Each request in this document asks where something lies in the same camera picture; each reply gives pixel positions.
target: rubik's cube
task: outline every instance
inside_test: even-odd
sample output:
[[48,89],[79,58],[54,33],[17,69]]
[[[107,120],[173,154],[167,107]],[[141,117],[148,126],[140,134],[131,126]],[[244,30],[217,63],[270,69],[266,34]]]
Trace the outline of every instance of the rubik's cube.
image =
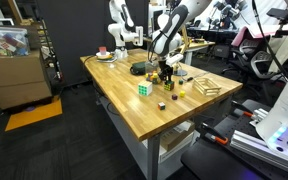
[[163,102],[158,103],[158,109],[159,110],[164,110],[165,109],[165,104]]
[[152,92],[152,82],[142,81],[138,84],[138,93],[148,96]]
[[174,89],[174,81],[166,81],[164,84],[164,89],[168,91]]
[[159,84],[161,82],[157,72],[155,71],[153,73],[146,73],[145,77],[146,81],[151,81],[153,84]]

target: black cable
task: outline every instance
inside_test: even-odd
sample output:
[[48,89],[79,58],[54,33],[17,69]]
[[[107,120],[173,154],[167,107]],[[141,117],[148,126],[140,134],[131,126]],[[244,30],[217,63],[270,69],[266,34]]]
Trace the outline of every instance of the black cable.
[[263,36],[263,39],[265,41],[265,44],[267,45],[267,48],[274,60],[274,62],[276,63],[277,67],[280,69],[282,75],[284,76],[284,78],[286,79],[286,81],[288,81],[288,73],[286,72],[286,70],[283,68],[283,66],[281,65],[281,63],[278,61],[278,59],[276,58],[275,56],[275,53],[273,52],[271,46],[269,45],[267,39],[265,38],[265,35],[263,33],[263,29],[262,29],[262,26],[261,26],[261,22],[260,22],[260,18],[258,16],[258,12],[257,12],[257,8],[256,8],[256,4],[255,4],[255,0],[252,0],[252,7],[253,7],[253,12],[255,14],[255,18],[256,18],[256,21],[257,21],[257,24],[258,24],[258,27],[260,28],[260,31],[261,31],[261,34]]
[[250,23],[248,23],[248,22],[246,21],[246,19],[244,18],[244,16],[243,16],[242,13],[241,13],[241,17],[244,19],[244,21],[246,22],[247,25],[250,25]]
[[114,115],[119,116],[119,114],[117,114],[117,113],[113,112],[112,110],[110,110],[109,106],[110,106],[111,104],[112,104],[112,103],[110,103],[110,102],[107,104],[107,106],[106,106],[107,111],[110,112],[111,114],[114,114]]
[[[88,56],[88,57],[84,60],[84,62],[83,62],[83,72],[84,72],[84,75],[85,75],[86,79],[87,79],[89,82],[92,82],[93,80],[92,80],[92,79],[89,79],[88,74],[86,73],[85,64],[86,64],[86,62],[89,61],[92,57],[95,57],[95,56],[94,56],[94,55]],[[94,85],[93,83],[92,83],[92,85],[93,85],[95,91],[96,91],[100,96],[106,98],[106,96],[105,96],[105,94],[104,94],[103,92],[101,92],[99,89],[97,89],[97,87],[95,87],[95,85]]]
[[148,52],[147,52],[147,60],[149,61],[149,62],[152,62],[152,58],[153,58],[153,54],[154,54],[154,49],[155,49],[155,47],[156,47],[156,41],[157,41],[157,39],[159,38],[159,36],[157,36],[153,41],[152,41],[152,43],[150,44],[150,46],[149,46],[149,48],[148,48]]
[[193,80],[194,78],[202,77],[202,76],[204,76],[204,75],[206,75],[206,74],[208,74],[208,73],[210,73],[210,72],[206,71],[206,72],[204,72],[204,73],[200,73],[200,74],[198,74],[198,75],[196,75],[196,76],[192,76],[192,77],[189,77],[189,78],[187,78],[187,79],[185,79],[185,78],[183,77],[183,74],[181,74],[181,78],[182,78],[182,80],[185,81],[185,82],[190,82],[190,81]]

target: white bowl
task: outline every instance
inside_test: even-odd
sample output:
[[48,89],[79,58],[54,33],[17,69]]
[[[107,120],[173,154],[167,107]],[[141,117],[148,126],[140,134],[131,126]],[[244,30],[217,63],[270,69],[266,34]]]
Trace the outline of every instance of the white bowl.
[[102,55],[100,52],[96,53],[96,56],[98,59],[107,59],[110,57],[110,55],[111,55],[111,53],[109,53],[109,52],[106,52],[105,55]]

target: wooden tray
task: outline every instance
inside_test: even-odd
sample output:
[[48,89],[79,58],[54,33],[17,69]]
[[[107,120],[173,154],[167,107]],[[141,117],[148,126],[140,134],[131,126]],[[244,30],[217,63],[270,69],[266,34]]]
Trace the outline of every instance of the wooden tray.
[[217,84],[208,78],[195,78],[193,87],[200,91],[205,96],[218,94],[221,90]]

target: yellow object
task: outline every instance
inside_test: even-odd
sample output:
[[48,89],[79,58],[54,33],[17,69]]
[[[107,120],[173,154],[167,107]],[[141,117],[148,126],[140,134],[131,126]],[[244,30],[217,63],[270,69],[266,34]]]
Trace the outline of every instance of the yellow object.
[[5,131],[16,129],[44,119],[62,114],[61,99],[54,97],[52,103],[35,107],[33,111],[23,111],[11,115]]
[[185,96],[185,91],[181,91],[180,92],[180,97],[184,97]]

